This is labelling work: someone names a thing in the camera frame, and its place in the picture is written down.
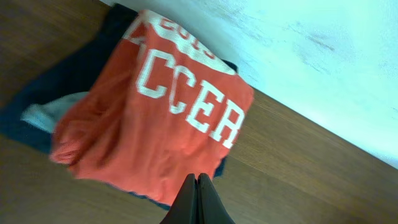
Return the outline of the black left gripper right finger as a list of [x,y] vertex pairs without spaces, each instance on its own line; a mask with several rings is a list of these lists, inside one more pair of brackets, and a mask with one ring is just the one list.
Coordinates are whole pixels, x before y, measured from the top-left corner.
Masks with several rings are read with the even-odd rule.
[[211,179],[200,174],[197,180],[197,223],[235,224],[227,213]]

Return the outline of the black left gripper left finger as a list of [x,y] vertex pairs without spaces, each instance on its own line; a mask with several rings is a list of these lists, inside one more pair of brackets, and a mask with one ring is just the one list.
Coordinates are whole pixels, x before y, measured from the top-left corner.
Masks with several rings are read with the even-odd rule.
[[188,174],[170,210],[160,224],[195,224],[197,221],[197,181]]

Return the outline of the orange Fram t-shirt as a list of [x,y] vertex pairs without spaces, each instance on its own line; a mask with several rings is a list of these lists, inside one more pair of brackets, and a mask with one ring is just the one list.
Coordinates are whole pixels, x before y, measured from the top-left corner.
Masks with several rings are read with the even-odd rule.
[[253,89],[176,22],[143,10],[89,93],[58,122],[51,160],[171,205],[188,174],[213,176]]

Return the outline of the dark navy folded garment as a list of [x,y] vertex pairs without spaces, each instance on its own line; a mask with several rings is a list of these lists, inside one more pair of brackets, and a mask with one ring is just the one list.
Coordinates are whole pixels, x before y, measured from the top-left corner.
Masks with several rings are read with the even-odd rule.
[[138,12],[115,4],[90,42],[27,84],[1,109],[1,133],[49,154],[51,133],[22,121],[22,112],[32,104],[50,103],[69,94],[90,90],[137,15]]

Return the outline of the light grey folded shirt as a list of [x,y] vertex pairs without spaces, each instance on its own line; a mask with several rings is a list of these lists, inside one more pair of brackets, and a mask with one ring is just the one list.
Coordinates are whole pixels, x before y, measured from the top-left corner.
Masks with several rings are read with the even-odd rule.
[[46,104],[31,104],[21,114],[21,121],[53,133],[56,124],[66,112],[88,94],[87,91],[65,95]]

